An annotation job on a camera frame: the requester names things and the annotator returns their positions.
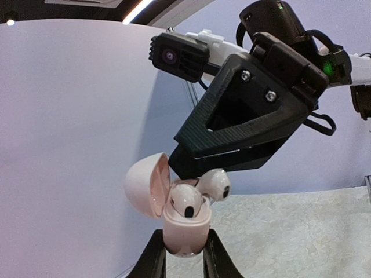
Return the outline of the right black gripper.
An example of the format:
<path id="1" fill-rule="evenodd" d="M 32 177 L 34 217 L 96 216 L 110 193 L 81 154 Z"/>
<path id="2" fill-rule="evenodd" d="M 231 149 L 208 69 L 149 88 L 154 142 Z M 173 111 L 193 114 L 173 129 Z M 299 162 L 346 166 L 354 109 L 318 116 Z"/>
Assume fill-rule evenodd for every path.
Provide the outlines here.
<path id="1" fill-rule="evenodd" d="M 229 55 L 179 131 L 295 132 L 318 109 L 329 79 L 315 64 L 264 31 L 250 54 Z"/>

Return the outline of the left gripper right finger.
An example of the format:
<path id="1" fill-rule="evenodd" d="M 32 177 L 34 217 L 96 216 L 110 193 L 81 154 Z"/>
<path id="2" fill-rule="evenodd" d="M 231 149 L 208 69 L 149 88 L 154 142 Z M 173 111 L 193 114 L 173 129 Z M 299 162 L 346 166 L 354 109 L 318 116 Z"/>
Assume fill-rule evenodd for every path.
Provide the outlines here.
<path id="1" fill-rule="evenodd" d="M 203 249 L 204 278 L 243 278 L 214 229 Z"/>

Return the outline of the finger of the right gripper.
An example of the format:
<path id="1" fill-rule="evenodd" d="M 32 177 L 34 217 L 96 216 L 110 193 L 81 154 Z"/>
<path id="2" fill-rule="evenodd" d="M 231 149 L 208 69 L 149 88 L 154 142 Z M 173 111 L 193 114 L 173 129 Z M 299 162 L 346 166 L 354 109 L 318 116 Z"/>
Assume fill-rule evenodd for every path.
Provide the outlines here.
<path id="1" fill-rule="evenodd" d="M 293 130 L 179 131 L 169 164 L 182 179 L 222 168 L 241 171 L 262 167 L 294 133 Z"/>

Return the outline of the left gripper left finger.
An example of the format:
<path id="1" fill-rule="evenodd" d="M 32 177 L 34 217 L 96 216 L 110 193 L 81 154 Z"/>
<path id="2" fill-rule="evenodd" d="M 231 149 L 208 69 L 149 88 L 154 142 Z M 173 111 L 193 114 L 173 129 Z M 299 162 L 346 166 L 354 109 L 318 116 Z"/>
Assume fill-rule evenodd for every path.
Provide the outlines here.
<path id="1" fill-rule="evenodd" d="M 163 242 L 163 231 L 161 229 L 154 230 L 140 258 L 127 277 L 166 277 L 166 247 Z"/>

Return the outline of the white earbud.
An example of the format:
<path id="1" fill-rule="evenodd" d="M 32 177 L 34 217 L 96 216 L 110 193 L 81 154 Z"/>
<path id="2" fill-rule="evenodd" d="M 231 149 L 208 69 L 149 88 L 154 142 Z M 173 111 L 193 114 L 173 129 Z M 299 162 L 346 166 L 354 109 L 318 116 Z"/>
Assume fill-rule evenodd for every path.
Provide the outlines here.
<path id="1" fill-rule="evenodd" d="M 203 203 L 203 196 L 194 186 L 177 184 L 170 190 L 170 203 L 185 218 L 197 216 Z"/>
<path id="2" fill-rule="evenodd" d="M 230 195 L 231 182 L 225 170 L 212 169 L 199 178 L 196 188 L 214 201 L 222 201 Z"/>

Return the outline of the white round charging case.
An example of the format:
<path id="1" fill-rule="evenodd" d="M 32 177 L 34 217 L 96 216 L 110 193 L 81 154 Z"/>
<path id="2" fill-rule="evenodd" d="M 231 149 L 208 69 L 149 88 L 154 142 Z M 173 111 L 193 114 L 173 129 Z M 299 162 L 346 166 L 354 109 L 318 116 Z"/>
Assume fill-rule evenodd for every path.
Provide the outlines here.
<path id="1" fill-rule="evenodd" d="M 197 216 L 182 217 L 170 203 L 170 190 L 177 184 L 192 185 L 182 180 L 172 181 L 167 155 L 157 153 L 130 167 L 125 177 L 124 191 L 137 211 L 163 220 L 166 249 L 175 256 L 186 258 L 201 253 L 205 247 L 212 210 L 209 199 L 202 195 L 203 203 Z"/>

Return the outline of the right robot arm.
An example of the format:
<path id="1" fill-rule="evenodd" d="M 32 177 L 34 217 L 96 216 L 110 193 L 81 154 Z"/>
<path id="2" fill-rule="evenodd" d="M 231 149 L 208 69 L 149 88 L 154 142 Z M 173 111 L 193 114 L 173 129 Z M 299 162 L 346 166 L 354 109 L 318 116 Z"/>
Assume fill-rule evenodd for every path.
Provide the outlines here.
<path id="1" fill-rule="evenodd" d="M 169 165 L 181 179 L 258 169 L 301 125 L 333 135 L 333 119 L 317 113 L 330 87 L 349 86 L 354 109 L 370 118 L 370 56 L 305 30 L 284 1 L 256 1 L 240 19 L 237 44 L 249 35 L 252 48 L 224 60 L 176 134 Z"/>

